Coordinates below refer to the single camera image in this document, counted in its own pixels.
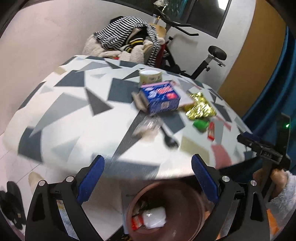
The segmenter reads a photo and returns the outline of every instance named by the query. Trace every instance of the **metal screw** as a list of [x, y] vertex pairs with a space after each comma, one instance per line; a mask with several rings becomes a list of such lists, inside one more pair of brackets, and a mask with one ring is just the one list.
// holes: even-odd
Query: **metal screw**
[[223, 176], [223, 177], [222, 177], [222, 180], [223, 180], [224, 182], [229, 182], [229, 181], [230, 181], [230, 178], [227, 177], [227, 176]]
[[45, 184], [45, 181], [44, 180], [41, 180], [40, 182], [39, 182], [39, 186], [43, 186]]
[[66, 178], [66, 181], [68, 183], [72, 182], [73, 180], [74, 180], [74, 177], [73, 176], [69, 176], [69, 177]]
[[256, 185], [257, 185], [257, 182], [254, 181], [254, 180], [252, 180], [252, 181], [251, 181], [251, 185], [252, 185], [252, 186], [256, 186]]

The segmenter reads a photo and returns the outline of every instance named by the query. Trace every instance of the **wall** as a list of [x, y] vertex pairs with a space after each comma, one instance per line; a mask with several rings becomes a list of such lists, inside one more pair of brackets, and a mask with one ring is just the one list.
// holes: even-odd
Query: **wall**
[[219, 94], [243, 116], [270, 79], [281, 54], [286, 24], [265, 0], [257, 0], [244, 46]]
[[[218, 89], [241, 50], [254, 8], [255, 0], [232, 0], [218, 39], [200, 31], [199, 37], [188, 37], [171, 29], [176, 62], [191, 74], [206, 58], [210, 45], [221, 47], [228, 54], [227, 67], [211, 63], [211, 71], [199, 77]], [[65, 60], [80, 54], [87, 37], [119, 15], [152, 21], [138, 10], [99, 0], [54, 0], [20, 10], [0, 38], [0, 133], [39, 82]]]

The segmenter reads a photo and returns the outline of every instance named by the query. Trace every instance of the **wooden panel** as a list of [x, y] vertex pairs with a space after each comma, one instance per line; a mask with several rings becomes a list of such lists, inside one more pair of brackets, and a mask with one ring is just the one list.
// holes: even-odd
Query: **wooden panel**
[[286, 24], [265, 0], [257, 0], [242, 50], [219, 94], [243, 116], [258, 98], [279, 60]]

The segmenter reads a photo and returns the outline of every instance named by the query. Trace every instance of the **exercise bike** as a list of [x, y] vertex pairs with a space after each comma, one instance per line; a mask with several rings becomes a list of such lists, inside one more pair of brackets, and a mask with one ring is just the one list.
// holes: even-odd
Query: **exercise bike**
[[[164, 14], [163, 10], [161, 11], [159, 8], [155, 7], [155, 13], [156, 13], [155, 15], [156, 16], [159, 15], [159, 17], [157, 18], [157, 21], [155, 23], [157, 24], [159, 19], [164, 21], [166, 23], [165, 29], [167, 32], [170, 30], [171, 27], [173, 27], [173, 28], [176, 28], [177, 30], [185, 33], [188, 36], [199, 36], [198, 33], [191, 34], [187, 31], [185, 31], [184, 29], [180, 28], [180, 27], [191, 27], [191, 24], [181, 24], [181, 23], [176, 23], [174, 21], [171, 21], [170, 18], [166, 14]], [[210, 54], [207, 56], [207, 58], [198, 66], [198, 68], [193, 72], [192, 75], [187, 74], [185, 72], [185, 70], [181, 70], [179, 65], [176, 64], [174, 57], [168, 48], [168, 44], [172, 40], [173, 40], [173, 37], [169, 36], [168, 41], [165, 43], [164, 54], [163, 54], [161, 64], [159, 67], [160, 69], [163, 69], [163, 70], [175, 73], [175, 74], [180, 74], [180, 75], [183, 75], [185, 77], [195, 80], [203, 70], [206, 70], [206, 71], [210, 70], [210, 67], [208, 65], [212, 60], [216, 61], [220, 67], [225, 67], [225, 64], [223, 62], [221, 62], [221, 60], [222, 61], [226, 60], [227, 54], [222, 49], [218, 48], [217, 46], [210, 46], [208, 48], [208, 51]]]

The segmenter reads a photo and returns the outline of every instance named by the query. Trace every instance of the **black spoon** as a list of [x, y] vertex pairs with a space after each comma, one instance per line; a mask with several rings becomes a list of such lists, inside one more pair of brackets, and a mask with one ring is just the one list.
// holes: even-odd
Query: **black spoon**
[[163, 129], [163, 127], [161, 126], [160, 129], [162, 130], [163, 134], [165, 135], [164, 141], [165, 144], [167, 145], [167, 147], [172, 148], [172, 147], [179, 147], [179, 144], [172, 138], [170, 137], [165, 130]]

